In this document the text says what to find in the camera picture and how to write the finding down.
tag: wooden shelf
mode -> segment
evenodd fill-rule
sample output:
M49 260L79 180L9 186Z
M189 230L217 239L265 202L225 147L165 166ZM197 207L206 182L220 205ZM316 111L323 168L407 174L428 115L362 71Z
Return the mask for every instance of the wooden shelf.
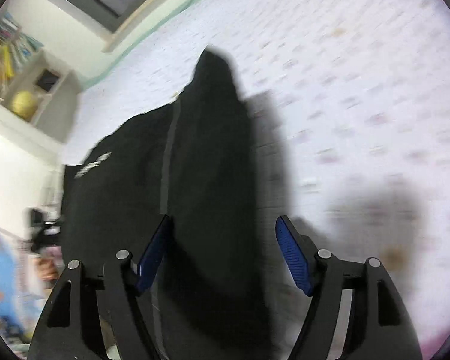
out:
M28 123L9 110L11 102L19 91L36 92L35 83L45 69L58 72L60 79L51 92L37 96L38 109ZM6 117L5 119L7 125L12 129L23 130L25 124L28 128L38 130L60 144L66 141L70 133L78 104L78 95L81 91L75 72L44 49L40 49L29 60L23 71L13 78L3 96L3 101L0 102L0 107L4 112L10 114L11 118Z
M49 164L55 164L61 143L0 104L0 135Z

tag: white floor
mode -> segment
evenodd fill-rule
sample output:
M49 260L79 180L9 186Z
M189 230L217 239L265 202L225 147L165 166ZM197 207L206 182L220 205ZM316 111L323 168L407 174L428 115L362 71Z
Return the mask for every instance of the white floor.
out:
M426 351L450 331L447 6L442 0L201 0L83 94L64 163L80 163L125 120L170 102L207 45L229 54L244 99L258 95L257 120L261 107L274 114L277 142L261 142L258 154L270 163L278 150L284 166L265 169L260 180L272 186L283 171L286 187L262 186L269 242L276 216L288 214L310 222L339 257L378 256ZM284 194L278 205L274 193ZM275 310L284 316L285 351L305 312L290 284L274 292L294 299ZM341 326L337 342L343 335Z

